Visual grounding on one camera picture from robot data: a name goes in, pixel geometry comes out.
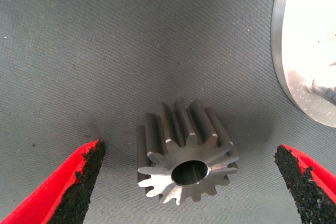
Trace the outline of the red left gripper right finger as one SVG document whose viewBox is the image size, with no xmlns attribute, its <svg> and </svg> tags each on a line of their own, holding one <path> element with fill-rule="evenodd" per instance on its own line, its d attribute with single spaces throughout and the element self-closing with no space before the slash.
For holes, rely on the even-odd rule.
<svg viewBox="0 0 336 224">
<path fill-rule="evenodd" d="M 281 144 L 275 163 L 302 223 L 335 223 L 335 175 L 303 151 Z"/>
</svg>

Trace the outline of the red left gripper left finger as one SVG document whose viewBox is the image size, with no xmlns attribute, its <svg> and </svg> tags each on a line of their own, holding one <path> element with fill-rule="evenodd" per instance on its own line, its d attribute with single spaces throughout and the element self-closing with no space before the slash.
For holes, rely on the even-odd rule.
<svg viewBox="0 0 336 224">
<path fill-rule="evenodd" d="M 80 146 L 2 223 L 83 223 L 105 152 L 102 140 Z"/>
</svg>

